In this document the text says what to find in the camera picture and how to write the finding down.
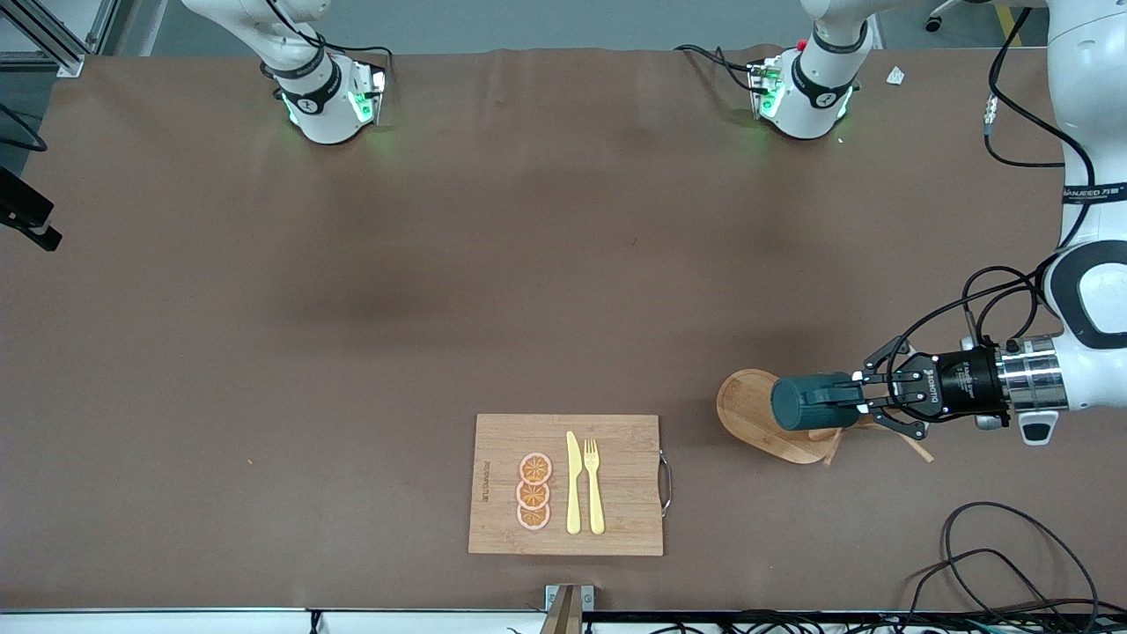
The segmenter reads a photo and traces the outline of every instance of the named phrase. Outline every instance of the round wooden board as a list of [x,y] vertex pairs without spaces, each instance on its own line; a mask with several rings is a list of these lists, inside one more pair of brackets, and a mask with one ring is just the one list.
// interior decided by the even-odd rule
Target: round wooden board
[[810,440],[808,432],[791,432],[771,414],[771,387],[779,378],[763,370],[740,370],[728,377],[716,398],[720,422],[731,436],[777,458],[798,465],[824,459],[833,448],[833,436]]

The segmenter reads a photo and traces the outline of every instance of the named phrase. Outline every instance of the green led light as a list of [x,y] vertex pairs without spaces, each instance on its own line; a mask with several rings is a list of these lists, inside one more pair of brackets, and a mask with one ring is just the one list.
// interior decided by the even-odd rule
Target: green led light
[[842,107],[837,110],[837,118],[845,116],[845,108],[849,106],[849,98],[853,96],[853,88],[851,87],[845,91],[845,96],[842,97]]
[[763,96],[763,101],[760,106],[760,114],[765,117],[772,117],[779,111],[779,102],[787,95],[783,90],[782,82],[775,83],[774,88],[770,92]]
[[372,120],[374,116],[372,113],[372,99],[369,99],[363,93],[356,95],[352,91],[348,92],[348,97],[353,105],[353,109],[356,110],[356,118],[358,118],[361,123]]
[[285,109],[290,113],[290,123],[300,126],[301,124],[298,123],[298,115],[294,114],[293,105],[290,104],[290,98],[285,96],[285,92],[282,93],[282,102],[285,104]]

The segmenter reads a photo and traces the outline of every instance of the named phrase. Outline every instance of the yellow fork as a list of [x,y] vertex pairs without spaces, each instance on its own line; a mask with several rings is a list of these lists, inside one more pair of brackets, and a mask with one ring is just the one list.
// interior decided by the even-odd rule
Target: yellow fork
[[606,523],[603,519],[603,497],[598,494],[598,444],[595,439],[583,441],[583,466],[587,468],[587,491],[591,492],[591,532],[602,535]]

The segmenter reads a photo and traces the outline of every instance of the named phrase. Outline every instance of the orange slice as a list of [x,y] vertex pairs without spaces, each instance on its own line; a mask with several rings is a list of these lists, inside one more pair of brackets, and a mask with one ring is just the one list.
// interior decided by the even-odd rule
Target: orange slice
[[521,480],[527,484],[544,484],[552,475],[552,462],[548,459],[548,456],[534,452],[521,461],[517,473],[521,474]]
[[521,526],[527,528],[529,530],[540,530],[541,528],[548,526],[548,520],[551,519],[551,507],[548,506],[534,511],[522,508],[516,509],[516,521],[521,523]]
[[547,484],[529,484],[526,482],[521,482],[516,485],[516,503],[521,506],[522,509],[527,509],[530,511],[535,511],[536,509],[543,509],[548,504],[548,498],[551,495],[551,491],[548,490]]

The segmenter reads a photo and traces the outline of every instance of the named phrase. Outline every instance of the brown table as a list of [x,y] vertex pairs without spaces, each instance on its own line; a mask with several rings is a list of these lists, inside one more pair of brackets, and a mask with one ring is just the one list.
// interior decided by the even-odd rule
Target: brown table
[[[979,266],[1051,247],[1059,173],[982,149],[991,55],[875,53],[814,142],[681,53],[402,57],[387,126],[339,146],[304,141],[250,59],[89,60],[26,171],[62,247],[2,238],[0,602],[514,608],[587,582],[603,608],[904,607],[977,499],[1127,600],[1120,412],[1067,416],[1047,449],[935,428],[931,465],[859,432],[831,468],[716,418],[730,373],[857,368]],[[1044,66],[1005,71],[1041,113]],[[997,128],[1011,157],[1059,155]],[[951,314],[916,341],[961,334]],[[481,412],[660,416],[666,555],[467,554]],[[956,543],[1083,593],[1002,516]],[[970,607],[943,583],[924,604]]]

